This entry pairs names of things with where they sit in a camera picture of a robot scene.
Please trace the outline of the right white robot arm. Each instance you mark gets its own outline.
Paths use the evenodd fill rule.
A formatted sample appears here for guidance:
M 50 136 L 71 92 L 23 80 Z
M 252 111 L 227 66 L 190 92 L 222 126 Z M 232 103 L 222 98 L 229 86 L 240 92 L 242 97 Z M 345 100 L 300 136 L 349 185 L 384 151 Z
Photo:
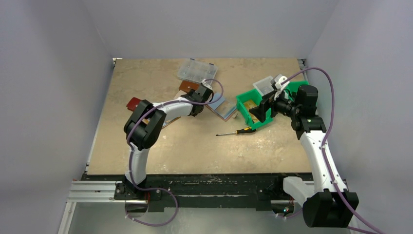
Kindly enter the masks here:
M 307 185 L 297 176 L 283 179 L 283 190 L 302 208 L 308 227 L 346 228 L 359 204 L 356 193 L 350 192 L 335 167 L 327 144 L 327 129 L 317 115 L 318 90 L 303 84 L 294 100 L 282 97 L 274 90 L 263 96 L 258 106 L 249 112 L 260 122 L 266 113 L 282 114 L 291 119 L 292 129 L 304 148 L 310 163 L 313 185 Z

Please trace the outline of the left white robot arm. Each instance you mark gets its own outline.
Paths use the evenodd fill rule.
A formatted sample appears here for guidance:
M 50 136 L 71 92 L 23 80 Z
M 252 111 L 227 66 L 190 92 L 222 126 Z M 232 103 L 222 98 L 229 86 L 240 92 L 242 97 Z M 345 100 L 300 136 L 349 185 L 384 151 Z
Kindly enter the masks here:
M 135 194 L 139 184 L 147 177 L 147 161 L 150 148 L 157 142 L 165 122 L 184 116 L 197 116 L 213 96 L 209 84 L 200 84 L 196 90 L 191 89 L 173 100 L 152 103 L 140 101 L 124 126 L 126 141 L 130 147 L 128 168 L 125 172 L 123 186 L 127 193 Z

